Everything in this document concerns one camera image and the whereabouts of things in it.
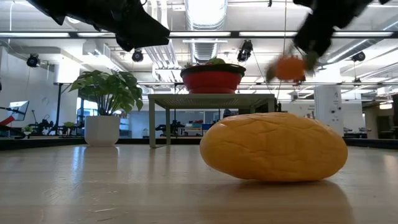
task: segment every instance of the table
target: table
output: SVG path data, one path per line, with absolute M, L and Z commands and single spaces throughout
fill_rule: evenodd
M 156 147 L 155 105 L 166 110 L 166 143 L 171 144 L 170 109 L 255 109 L 268 103 L 268 111 L 275 111 L 273 94 L 150 94 L 149 99 L 149 145 Z

